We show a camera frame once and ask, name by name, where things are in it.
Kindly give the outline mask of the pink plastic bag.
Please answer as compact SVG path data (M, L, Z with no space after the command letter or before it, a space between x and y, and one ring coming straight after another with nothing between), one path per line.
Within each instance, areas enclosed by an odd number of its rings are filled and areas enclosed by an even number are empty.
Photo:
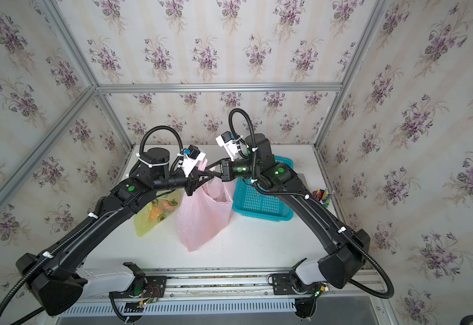
M234 213L235 182L216 178L184 195L178 208L176 232L189 252L199 249L228 226Z

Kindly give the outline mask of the yellow-green plastic bag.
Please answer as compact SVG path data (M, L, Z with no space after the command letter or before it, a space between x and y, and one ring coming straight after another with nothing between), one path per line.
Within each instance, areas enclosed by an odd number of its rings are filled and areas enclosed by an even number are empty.
M159 223L169 217L181 204L183 191L159 191L156 199L146 204L134 217L135 233L144 237Z

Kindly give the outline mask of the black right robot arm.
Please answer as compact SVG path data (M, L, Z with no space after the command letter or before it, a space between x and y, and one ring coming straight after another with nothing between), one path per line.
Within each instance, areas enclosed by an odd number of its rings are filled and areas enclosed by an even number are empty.
M277 198L309 227L323 246L322 257L303 259L291 269L293 288L302 291L313 284L330 284L342 289L351 284L374 297L391 299L395 293L393 282L369 254L369 235L340 221L312 195L292 167L278 162L268 138L254 131L251 118L243 109L232 109L228 124L229 131L216 138L228 158L214 164L220 168L215 176L222 181L240 178L260 195ZM385 291L376 291L353 279L365 264L372 265L381 276Z

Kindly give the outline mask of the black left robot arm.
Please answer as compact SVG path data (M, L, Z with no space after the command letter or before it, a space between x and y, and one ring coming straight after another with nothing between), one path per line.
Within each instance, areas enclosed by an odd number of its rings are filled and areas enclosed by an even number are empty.
M179 153L174 161L164 148L145 150L147 140L157 131L169 131L177 139ZM43 252L26 253L17 260L21 278L0 302L0 320L23 287L31 291L40 307L19 319L18 324L42 312L57 316L70 309L93 288L93 281L79 275L78 268L117 227L155 201L159 194L184 189L187 195L192 195L207 181L219 176L209 167L201 168L202 160L202 151L193 145L185 148L175 129L159 125L147 131L128 176L97 201L83 222Z

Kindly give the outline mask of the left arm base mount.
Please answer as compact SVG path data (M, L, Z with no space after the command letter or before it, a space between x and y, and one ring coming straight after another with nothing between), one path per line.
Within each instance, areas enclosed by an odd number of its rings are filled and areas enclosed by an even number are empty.
M164 297L166 283L166 276L136 278L125 291L109 293L109 299L121 315L143 314L146 307Z

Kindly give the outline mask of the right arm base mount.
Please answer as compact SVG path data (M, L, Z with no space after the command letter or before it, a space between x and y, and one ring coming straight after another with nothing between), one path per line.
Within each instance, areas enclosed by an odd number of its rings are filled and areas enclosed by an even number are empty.
M271 274L267 283L275 296L295 296L295 315L301 320L310 320L316 313L318 299L329 292L326 283L304 284L293 272Z

